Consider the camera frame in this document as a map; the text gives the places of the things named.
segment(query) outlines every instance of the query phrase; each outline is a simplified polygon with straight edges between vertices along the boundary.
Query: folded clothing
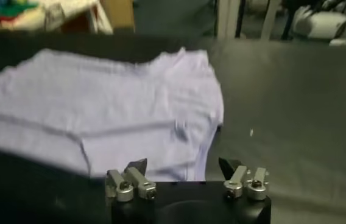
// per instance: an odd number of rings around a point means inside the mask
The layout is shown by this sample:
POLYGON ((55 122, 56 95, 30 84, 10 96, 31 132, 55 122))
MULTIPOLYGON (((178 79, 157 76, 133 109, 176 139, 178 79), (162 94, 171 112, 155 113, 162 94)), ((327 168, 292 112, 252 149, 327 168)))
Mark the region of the folded clothing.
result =
POLYGON ((13 21, 23 11, 36 8, 37 6, 38 4, 3 2, 0 4, 0 21, 13 21))
POLYGON ((151 180, 204 180, 222 121, 205 51, 130 64, 46 49, 0 72, 0 150, 92 177, 147 158, 151 180))

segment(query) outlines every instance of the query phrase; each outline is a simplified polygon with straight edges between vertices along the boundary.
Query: black tabletop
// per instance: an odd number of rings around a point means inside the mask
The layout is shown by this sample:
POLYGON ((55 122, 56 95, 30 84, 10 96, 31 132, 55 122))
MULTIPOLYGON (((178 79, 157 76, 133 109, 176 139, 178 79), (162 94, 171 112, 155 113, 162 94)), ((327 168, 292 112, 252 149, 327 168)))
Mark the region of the black tabletop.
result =
MULTIPOLYGON (((182 46, 208 51, 224 95, 224 126, 208 155, 207 179, 222 180, 219 156, 266 167, 272 223, 346 223, 346 47, 1 34, 0 70, 46 47, 145 62, 182 46)), ((0 201, 8 208, 17 203, 69 223, 103 223, 103 194, 98 181, 0 153, 0 201)))

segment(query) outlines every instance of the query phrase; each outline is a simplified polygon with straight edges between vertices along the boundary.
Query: green cloth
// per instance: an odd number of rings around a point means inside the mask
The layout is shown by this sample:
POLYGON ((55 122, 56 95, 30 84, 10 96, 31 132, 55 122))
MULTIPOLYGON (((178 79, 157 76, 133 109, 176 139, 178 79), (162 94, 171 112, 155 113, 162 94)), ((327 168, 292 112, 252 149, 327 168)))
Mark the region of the green cloth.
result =
POLYGON ((17 15, 23 13, 25 9, 32 9, 38 6, 36 3, 12 3, 10 5, 0 7, 0 16, 16 17, 17 15))

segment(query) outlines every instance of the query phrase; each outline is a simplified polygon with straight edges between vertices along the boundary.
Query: white machine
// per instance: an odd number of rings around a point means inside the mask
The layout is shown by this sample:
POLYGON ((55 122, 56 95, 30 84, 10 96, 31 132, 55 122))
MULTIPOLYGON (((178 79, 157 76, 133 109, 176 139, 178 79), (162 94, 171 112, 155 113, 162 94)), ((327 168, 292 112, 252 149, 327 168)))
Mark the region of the white machine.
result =
POLYGON ((345 28, 346 15, 340 12, 315 12, 310 7, 300 7, 292 23, 294 33, 324 40, 340 37, 345 28))

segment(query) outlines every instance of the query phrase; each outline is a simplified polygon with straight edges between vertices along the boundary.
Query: screw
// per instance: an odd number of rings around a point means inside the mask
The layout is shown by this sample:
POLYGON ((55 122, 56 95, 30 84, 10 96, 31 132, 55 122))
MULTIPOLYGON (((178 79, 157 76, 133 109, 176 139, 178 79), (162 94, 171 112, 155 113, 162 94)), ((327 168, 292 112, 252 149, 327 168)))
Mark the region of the screw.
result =
POLYGON ((234 199, 235 194, 233 191, 226 191, 226 197, 227 197, 227 199, 234 199))
POLYGON ((155 191, 149 191, 146 193, 146 199, 153 200, 155 199, 155 191))
POLYGON ((263 185, 262 182, 260 182, 259 180, 255 180, 252 182, 252 187, 254 188, 261 187, 262 185, 263 185))
POLYGON ((123 181, 123 182, 120 183, 120 185, 119 185, 120 190, 124 190, 124 189, 127 189, 127 188, 129 188, 129 187, 130 187, 130 183, 127 182, 127 181, 123 181))

